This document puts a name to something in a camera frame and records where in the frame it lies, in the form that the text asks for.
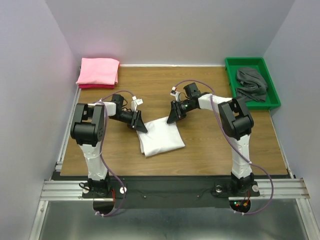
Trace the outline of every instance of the wooden table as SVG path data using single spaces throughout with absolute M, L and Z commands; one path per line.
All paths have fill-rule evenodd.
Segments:
M 86 89 L 79 103 L 92 103 L 115 90 L 130 90 L 143 104 L 144 123 L 169 115 L 171 88 L 185 79 L 197 79 L 211 85 L 218 96 L 231 97 L 224 67 L 121 67 L 116 89 Z M 178 91 L 183 92 L 182 84 Z M 209 90 L 197 84 L 202 92 Z M 128 93 L 123 96 L 131 102 Z M 254 127 L 250 138 L 250 159 L 270 174 L 287 174 L 275 131 L 267 110 L 251 111 Z M 231 147 L 217 124 L 212 111 L 195 109 L 177 122 L 185 147 L 146 158 L 140 151 L 137 133 L 125 123 L 112 120 L 103 145 L 109 167 L 121 176 L 229 175 L 232 169 Z M 254 169 L 255 174 L 263 174 Z M 85 176 L 87 165 L 76 141 L 69 138 L 62 176 Z

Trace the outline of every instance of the pink towel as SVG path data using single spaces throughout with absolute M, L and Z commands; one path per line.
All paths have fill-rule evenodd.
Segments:
M 112 58 L 82 58 L 76 84 L 115 85 L 118 83 L 119 61 Z
M 79 84 L 80 89 L 114 89 L 115 85 L 105 84 Z

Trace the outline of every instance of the white cloth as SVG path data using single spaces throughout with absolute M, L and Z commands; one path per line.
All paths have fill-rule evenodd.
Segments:
M 186 145 L 182 141 L 176 123 L 167 124 L 168 117 L 147 122 L 147 133 L 137 131 L 141 153 L 146 157 L 180 149 Z

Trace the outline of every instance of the dark gray towel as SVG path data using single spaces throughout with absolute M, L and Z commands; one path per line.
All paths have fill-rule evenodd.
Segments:
M 235 89 L 237 96 L 245 97 L 246 102 L 266 101 L 268 84 L 256 69 L 248 66 L 240 67 L 236 71 L 236 80 L 243 86 Z

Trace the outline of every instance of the white enclosure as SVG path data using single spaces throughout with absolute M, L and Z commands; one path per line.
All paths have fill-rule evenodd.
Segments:
M 82 57 L 124 65 L 222 65 L 264 57 L 272 119 L 320 223 L 318 0 L 16 0 L 0 3 L 0 239 L 29 239 L 54 170 Z

